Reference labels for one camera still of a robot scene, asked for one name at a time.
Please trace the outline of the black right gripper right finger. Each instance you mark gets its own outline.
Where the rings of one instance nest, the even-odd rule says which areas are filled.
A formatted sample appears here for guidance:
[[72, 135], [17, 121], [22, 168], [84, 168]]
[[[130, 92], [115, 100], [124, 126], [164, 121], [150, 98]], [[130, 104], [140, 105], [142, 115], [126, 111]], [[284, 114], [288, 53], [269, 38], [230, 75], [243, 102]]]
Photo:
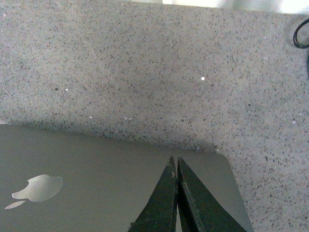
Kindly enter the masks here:
[[215, 199], [183, 158], [178, 158], [178, 207], [184, 232], [246, 231]]

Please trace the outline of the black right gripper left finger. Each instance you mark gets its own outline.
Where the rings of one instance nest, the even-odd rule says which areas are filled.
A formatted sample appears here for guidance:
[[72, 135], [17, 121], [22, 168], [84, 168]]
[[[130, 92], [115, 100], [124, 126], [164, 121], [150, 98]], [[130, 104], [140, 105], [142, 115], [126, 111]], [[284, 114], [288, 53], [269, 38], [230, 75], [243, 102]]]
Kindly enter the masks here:
[[176, 231], [178, 184], [174, 157], [170, 157], [146, 206], [131, 223], [130, 232]]

